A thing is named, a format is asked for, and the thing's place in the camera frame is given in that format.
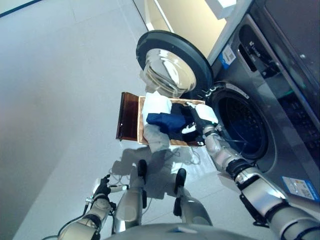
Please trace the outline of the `right white-backed robot hand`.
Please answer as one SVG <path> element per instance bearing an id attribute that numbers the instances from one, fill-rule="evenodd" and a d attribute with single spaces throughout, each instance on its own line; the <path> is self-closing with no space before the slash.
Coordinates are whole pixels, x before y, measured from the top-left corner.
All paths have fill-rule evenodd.
<path id="1" fill-rule="evenodd" d="M 190 101 L 185 103 L 185 106 L 190 111 L 190 123 L 188 123 L 182 130 L 183 135 L 192 132 L 198 132 L 200 135 L 204 134 L 206 127 L 215 127 L 219 121 L 214 110 L 206 104 L 193 104 Z"/>

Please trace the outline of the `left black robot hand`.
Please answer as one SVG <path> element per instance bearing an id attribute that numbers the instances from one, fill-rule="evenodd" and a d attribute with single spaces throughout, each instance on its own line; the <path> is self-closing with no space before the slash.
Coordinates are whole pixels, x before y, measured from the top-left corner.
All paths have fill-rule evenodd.
<path id="1" fill-rule="evenodd" d="M 92 198 L 97 198 L 100 195 L 108 197 L 109 194 L 126 191 L 129 189 L 128 184 L 110 184 L 110 174 L 103 178 L 97 178 L 93 184 Z"/>

